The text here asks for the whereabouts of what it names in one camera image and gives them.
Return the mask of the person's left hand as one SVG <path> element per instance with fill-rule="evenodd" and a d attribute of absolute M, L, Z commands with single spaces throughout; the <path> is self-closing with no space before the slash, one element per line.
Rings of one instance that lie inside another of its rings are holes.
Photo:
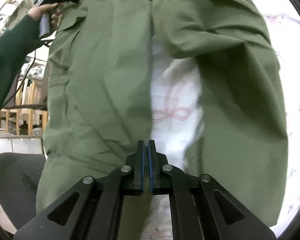
<path fill-rule="evenodd" d="M 44 4 L 38 7 L 33 7 L 27 14 L 35 21 L 40 20 L 45 14 L 50 15 L 50 25 L 51 28 L 55 30 L 58 26 L 59 17 L 62 14 L 62 10 L 58 3 Z"/>

